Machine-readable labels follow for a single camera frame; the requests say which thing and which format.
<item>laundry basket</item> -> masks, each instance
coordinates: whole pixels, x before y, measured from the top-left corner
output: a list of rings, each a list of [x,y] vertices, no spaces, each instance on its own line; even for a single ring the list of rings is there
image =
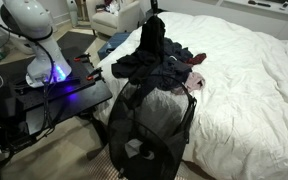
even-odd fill
[[[127,83],[113,106],[111,161],[120,178],[173,180],[189,143],[196,100],[172,77],[150,75],[140,82]],[[169,83],[178,83],[185,95],[160,90]]]

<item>clothes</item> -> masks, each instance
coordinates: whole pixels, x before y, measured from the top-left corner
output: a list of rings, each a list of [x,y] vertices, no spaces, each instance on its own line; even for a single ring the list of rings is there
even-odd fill
[[[108,5],[110,5],[110,4],[111,4],[111,2],[112,2],[112,0],[104,0],[105,6],[108,6]]]
[[[164,55],[166,57],[173,56],[181,62],[193,58],[193,54],[188,50],[188,48],[182,48],[180,43],[173,42],[169,38],[164,39]]]
[[[142,27],[141,42],[131,55],[126,55],[112,64],[116,78],[129,78],[131,84],[139,84],[163,60],[164,22],[152,16]]]
[[[185,82],[192,69],[186,64],[174,60],[173,57],[165,58],[163,63],[157,66],[152,74],[165,75],[171,78],[163,78],[160,76],[153,76],[149,81],[155,86],[164,91],[170,91],[180,86],[180,83]]]
[[[147,51],[135,51],[112,64],[112,74],[116,78],[129,78],[131,84],[138,84],[160,64],[159,58]]]
[[[152,160],[155,157],[154,153],[150,150],[146,150],[143,142],[138,139],[131,139],[124,146],[128,158],[132,158],[133,156],[136,156],[138,154],[148,160]]]
[[[118,16],[118,11],[120,10],[120,6],[116,0],[113,0],[109,6],[106,7],[106,10],[115,16]]]
[[[194,90],[201,90],[205,86],[205,79],[200,73],[197,72],[191,72],[188,75],[188,78],[184,84],[184,86],[187,88],[187,91],[190,93]],[[172,93],[176,95],[182,95],[184,94],[184,91],[181,87],[174,88],[171,91]]]
[[[164,22],[157,16],[150,17],[142,27],[141,41],[137,49],[156,54],[163,61],[164,35]]]
[[[204,61],[204,59],[206,59],[206,54],[201,53],[201,54],[196,55],[194,58],[189,58],[188,60],[184,61],[184,63],[196,65],[196,64],[201,64]]]

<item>white duvet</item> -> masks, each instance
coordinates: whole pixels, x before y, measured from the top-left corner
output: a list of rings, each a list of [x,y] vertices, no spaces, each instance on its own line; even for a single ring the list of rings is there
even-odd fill
[[[216,179],[288,179],[288,41],[209,16],[162,13],[165,36],[207,58],[193,71],[206,86],[197,99],[183,159]],[[141,28],[99,63],[113,98],[99,106],[107,123],[127,79],[111,64],[139,45]]]

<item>blue led light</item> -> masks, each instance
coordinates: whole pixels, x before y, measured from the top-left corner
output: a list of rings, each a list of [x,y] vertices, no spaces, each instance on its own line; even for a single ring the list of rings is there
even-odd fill
[[[59,66],[56,66],[56,70],[57,70],[57,73],[59,76],[60,76],[60,80],[64,80],[66,75],[64,74],[63,70],[59,67]]]

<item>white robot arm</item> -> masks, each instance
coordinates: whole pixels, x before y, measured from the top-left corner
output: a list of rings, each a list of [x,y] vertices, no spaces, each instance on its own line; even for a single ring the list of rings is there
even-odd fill
[[[72,69],[51,35],[49,15],[43,6],[36,0],[3,0],[3,3],[36,55],[27,67],[27,83],[40,87],[45,82],[64,81]]]

